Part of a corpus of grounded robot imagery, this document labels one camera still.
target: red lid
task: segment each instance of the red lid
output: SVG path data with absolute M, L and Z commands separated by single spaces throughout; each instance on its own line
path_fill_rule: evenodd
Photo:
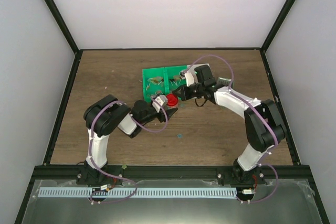
M 167 99 L 168 99 L 168 103 L 167 105 L 169 107 L 174 107 L 178 104 L 179 99 L 177 98 L 177 96 L 175 96 L 174 94 L 168 94 L 166 95 Z

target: green tray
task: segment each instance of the green tray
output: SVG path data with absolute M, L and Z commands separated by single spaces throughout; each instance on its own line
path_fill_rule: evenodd
M 174 82 L 174 76 L 180 75 L 181 70 L 186 69 L 187 65 L 163 67 L 163 68 L 144 68 L 142 69 L 142 89 L 143 99 L 146 102 L 151 101 L 151 95 L 162 93 L 169 94 L 180 85 L 186 84 L 185 80 Z M 160 84 L 152 84 L 148 81 L 149 78 L 163 78 Z

